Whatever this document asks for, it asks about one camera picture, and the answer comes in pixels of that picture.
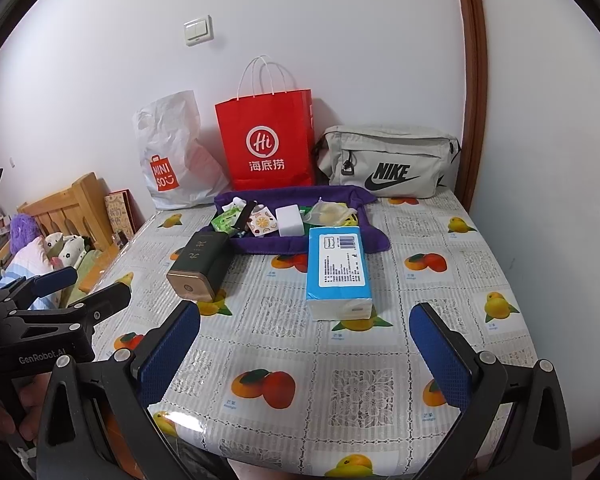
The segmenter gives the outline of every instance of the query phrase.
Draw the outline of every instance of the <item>purple fluffy toy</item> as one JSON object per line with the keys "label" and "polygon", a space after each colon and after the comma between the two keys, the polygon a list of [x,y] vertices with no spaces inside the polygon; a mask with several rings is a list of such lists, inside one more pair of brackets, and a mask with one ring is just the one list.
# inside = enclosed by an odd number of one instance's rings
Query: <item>purple fluffy toy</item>
{"label": "purple fluffy toy", "polygon": [[42,236],[40,228],[33,216],[21,213],[11,219],[11,254]]}

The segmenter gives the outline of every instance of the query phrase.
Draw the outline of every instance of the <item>bag handle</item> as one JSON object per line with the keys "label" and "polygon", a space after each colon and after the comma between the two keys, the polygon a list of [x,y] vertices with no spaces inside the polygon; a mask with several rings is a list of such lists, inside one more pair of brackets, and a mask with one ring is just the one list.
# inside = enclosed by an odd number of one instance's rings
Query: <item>bag handle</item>
{"label": "bag handle", "polygon": [[[244,68],[244,71],[242,72],[242,77],[240,78],[240,82],[238,83],[238,89],[235,93],[235,100],[238,101],[240,100],[240,87],[242,86],[242,81],[244,80],[244,76],[247,73],[247,70],[249,69],[249,67],[251,67],[251,97],[255,97],[256,95],[256,90],[255,90],[255,84],[254,84],[254,72],[255,72],[255,67],[256,67],[256,63],[258,60],[261,60],[264,63],[265,68],[267,69],[267,73],[269,73],[269,82],[271,83],[271,95],[275,94],[275,91],[273,89],[273,78],[271,76],[271,70],[269,70],[269,64],[267,63],[267,61],[265,60],[265,58],[268,57],[269,59],[272,59],[271,56],[267,55],[267,54],[262,54],[261,56],[256,56],[254,57],[248,64],[247,66]],[[285,73],[282,72],[282,69],[280,68],[280,66],[276,63],[273,63],[273,65],[275,65],[278,70],[280,71],[280,75],[282,76],[282,83],[285,86],[285,93],[287,92],[286,89],[286,78],[285,78]]]}

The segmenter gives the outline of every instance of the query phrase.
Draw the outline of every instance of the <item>nike bag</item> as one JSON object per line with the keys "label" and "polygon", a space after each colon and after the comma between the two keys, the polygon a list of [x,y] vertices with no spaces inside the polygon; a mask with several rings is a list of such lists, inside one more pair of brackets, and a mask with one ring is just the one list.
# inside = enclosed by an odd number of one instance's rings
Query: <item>nike bag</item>
{"label": "nike bag", "polygon": [[[271,92],[255,94],[254,67],[262,60]],[[240,86],[251,67],[252,95],[240,97]],[[310,90],[275,92],[269,65],[262,56],[242,73],[235,99],[216,105],[222,144],[235,190],[310,186],[314,183],[311,150],[314,121]]]}
{"label": "nike bag", "polygon": [[424,126],[334,126],[321,144],[318,168],[330,185],[360,186],[376,196],[432,196],[459,151],[455,137]]}
{"label": "nike bag", "polygon": [[140,166],[156,209],[208,204],[227,190],[222,167],[198,142],[200,114],[192,91],[144,106],[133,121]]}

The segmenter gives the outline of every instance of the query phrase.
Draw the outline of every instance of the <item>blue gripper pad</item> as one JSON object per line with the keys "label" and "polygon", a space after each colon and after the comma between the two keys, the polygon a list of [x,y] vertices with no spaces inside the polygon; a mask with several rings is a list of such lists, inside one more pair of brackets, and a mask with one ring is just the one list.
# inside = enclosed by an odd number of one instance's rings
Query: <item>blue gripper pad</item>
{"label": "blue gripper pad", "polygon": [[78,272],[73,267],[64,267],[44,276],[35,277],[32,292],[35,297],[44,298],[57,290],[73,285],[77,279]]}
{"label": "blue gripper pad", "polygon": [[181,301],[178,307],[183,303],[187,303],[184,311],[138,370],[138,401],[144,408],[162,400],[200,331],[198,306],[190,301]]}
{"label": "blue gripper pad", "polygon": [[409,314],[409,332],[446,402],[464,412],[471,400],[471,374],[420,304]]}

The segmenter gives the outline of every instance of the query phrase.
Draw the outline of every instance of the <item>tablecloth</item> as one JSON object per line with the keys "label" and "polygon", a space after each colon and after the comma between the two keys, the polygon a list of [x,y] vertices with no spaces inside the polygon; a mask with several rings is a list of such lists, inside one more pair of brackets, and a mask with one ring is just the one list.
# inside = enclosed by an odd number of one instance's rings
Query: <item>tablecloth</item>
{"label": "tablecloth", "polygon": [[[428,301],[477,351],[505,364],[534,364],[524,306],[449,190],[426,200],[381,199],[367,211],[392,243],[367,255],[374,318],[312,321],[304,303],[306,256],[237,256],[217,301],[199,304],[200,334],[162,402],[150,407],[162,428],[273,469],[323,476],[352,457],[378,476],[408,475],[459,413],[411,340],[414,304]],[[98,358],[113,353],[116,338],[145,334],[168,316],[179,298],[166,272],[213,214],[213,206],[159,212],[109,267],[97,288],[123,278],[132,299],[96,326]],[[494,299],[509,305],[505,319],[498,319],[502,311],[490,316],[503,305]],[[478,455],[493,450],[508,410],[501,406]]]}

